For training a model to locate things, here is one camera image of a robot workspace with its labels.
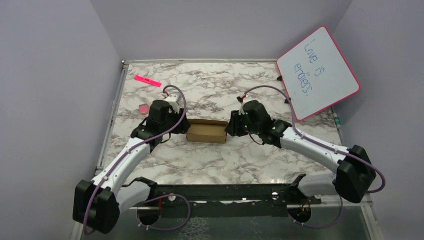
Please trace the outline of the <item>brown cardboard box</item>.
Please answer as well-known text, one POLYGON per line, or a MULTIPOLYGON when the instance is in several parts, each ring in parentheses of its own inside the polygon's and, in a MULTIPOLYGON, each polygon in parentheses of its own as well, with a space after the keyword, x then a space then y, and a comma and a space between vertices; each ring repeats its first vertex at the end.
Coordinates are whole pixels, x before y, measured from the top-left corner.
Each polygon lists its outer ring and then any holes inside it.
POLYGON ((188 119, 190 128, 186 132, 188 142, 225 144, 227 121, 210 119, 188 119))

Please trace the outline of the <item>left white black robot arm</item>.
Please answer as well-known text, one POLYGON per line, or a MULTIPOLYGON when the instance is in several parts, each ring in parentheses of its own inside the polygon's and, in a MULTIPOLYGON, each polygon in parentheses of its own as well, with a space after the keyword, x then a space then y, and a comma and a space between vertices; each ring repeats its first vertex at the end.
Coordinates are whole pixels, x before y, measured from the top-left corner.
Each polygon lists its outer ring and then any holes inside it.
POLYGON ((154 100, 148 116, 130 134, 128 142, 112 163, 92 180, 81 180, 75 187, 72 218, 103 234, 116 225, 120 214, 138 203, 152 205, 159 200, 158 184, 139 177, 130 184, 125 181, 135 167, 146 158, 164 135, 185 134, 190 127, 187 107, 167 97, 154 100))

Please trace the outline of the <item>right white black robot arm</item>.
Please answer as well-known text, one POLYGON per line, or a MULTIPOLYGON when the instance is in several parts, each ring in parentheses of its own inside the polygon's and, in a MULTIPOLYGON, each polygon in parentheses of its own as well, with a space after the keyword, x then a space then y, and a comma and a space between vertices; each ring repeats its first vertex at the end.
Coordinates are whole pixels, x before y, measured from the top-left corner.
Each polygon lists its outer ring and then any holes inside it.
POLYGON ((257 100, 231 111, 225 132, 232 137, 257 135, 264 145, 294 151, 329 169, 329 173, 296 179, 288 190, 289 199, 296 204, 315 195, 339 195, 359 203, 377 175, 361 146, 340 146, 299 131, 287 121, 271 118, 257 100))

